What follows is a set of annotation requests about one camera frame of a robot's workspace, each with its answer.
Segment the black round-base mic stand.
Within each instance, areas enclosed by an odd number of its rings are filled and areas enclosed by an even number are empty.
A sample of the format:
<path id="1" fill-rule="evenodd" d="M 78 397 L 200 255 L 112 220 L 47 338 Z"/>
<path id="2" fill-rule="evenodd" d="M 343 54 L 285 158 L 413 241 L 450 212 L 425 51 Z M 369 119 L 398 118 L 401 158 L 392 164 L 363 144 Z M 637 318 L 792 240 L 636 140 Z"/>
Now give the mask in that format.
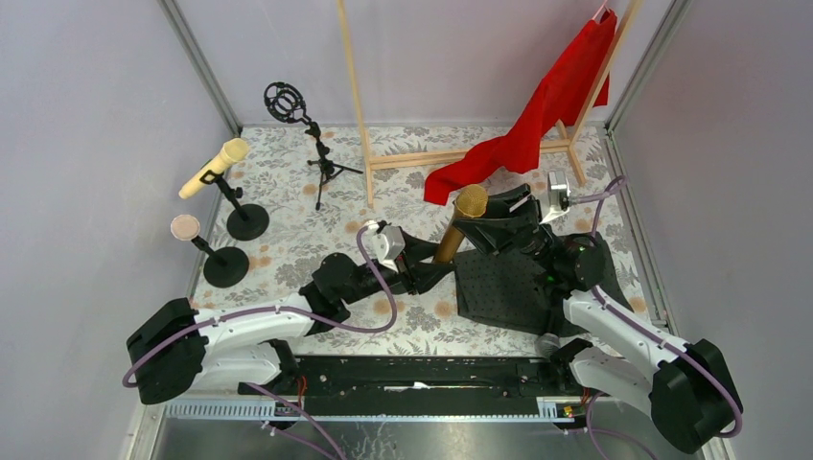
<path id="1" fill-rule="evenodd" d="M 247 274 L 250 262 L 248 256 L 240 248 L 227 246 L 215 250 L 200 236 L 192 238 L 191 243 L 207 255 L 202 274 L 211 286 L 231 288 Z"/>

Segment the cream yellow microphone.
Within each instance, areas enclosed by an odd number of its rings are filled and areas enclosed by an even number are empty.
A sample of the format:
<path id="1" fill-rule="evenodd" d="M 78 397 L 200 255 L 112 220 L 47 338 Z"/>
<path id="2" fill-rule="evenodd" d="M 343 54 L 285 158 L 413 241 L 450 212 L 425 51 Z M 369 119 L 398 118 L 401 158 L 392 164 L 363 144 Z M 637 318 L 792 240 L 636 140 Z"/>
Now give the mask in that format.
<path id="1" fill-rule="evenodd" d="M 249 145 L 242 138 L 234 138 L 225 142 L 220 151 L 196 172 L 179 190 L 181 199 L 188 199 L 196 195 L 204 186 L 213 183 L 230 167 L 245 160 L 249 153 Z"/>

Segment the pink microphone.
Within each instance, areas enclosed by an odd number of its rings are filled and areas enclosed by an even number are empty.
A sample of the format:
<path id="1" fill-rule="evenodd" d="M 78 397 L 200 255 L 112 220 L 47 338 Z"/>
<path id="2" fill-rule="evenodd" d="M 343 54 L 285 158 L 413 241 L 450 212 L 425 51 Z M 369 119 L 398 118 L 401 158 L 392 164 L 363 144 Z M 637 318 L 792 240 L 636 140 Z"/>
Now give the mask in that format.
<path id="1" fill-rule="evenodd" d="M 170 223 L 171 234 L 179 241 L 190 242 L 199 236 L 199 220 L 191 215 L 179 215 Z"/>

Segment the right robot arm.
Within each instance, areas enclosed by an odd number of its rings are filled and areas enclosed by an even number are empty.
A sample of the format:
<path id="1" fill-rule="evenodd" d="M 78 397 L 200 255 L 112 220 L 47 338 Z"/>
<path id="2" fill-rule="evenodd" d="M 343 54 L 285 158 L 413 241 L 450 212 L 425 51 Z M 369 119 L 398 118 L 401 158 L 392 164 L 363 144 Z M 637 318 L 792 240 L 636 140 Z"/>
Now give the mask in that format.
<path id="1" fill-rule="evenodd" d="M 557 236 L 550 222 L 573 200 L 558 190 L 543 206 L 527 189 L 494 195 L 493 213 L 455 218 L 453 228 L 494 256 L 518 251 L 542 268 L 543 291 L 561 299 L 564 318 L 608 344 L 610 356 L 581 340 L 560 354 L 575 382 L 648 416 L 669 444 L 687 454 L 743 428 L 743 404 L 713 343 L 691 343 L 642 320 L 602 287 L 611 261 L 596 231 Z"/>

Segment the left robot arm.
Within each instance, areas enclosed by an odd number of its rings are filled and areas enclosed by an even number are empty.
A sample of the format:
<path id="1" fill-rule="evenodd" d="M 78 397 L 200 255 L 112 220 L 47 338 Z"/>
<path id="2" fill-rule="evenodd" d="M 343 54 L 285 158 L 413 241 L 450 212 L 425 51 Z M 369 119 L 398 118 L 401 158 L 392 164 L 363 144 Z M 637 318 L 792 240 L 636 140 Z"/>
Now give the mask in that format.
<path id="1" fill-rule="evenodd" d="M 122 384 L 146 405 L 189 391 L 272 386 L 295 367 L 290 340 L 350 330 L 348 306 L 379 292 L 387 296 L 390 318 L 369 332 L 389 330 L 397 319 L 395 296 L 430 291 L 454 265 L 432 262 L 436 244 L 397 226 L 372 234 L 374 257 L 364 254 L 355 264 L 344 253 L 330 254 L 308 284 L 270 304 L 203 311 L 186 298 L 167 302 L 127 339 L 131 366 Z"/>

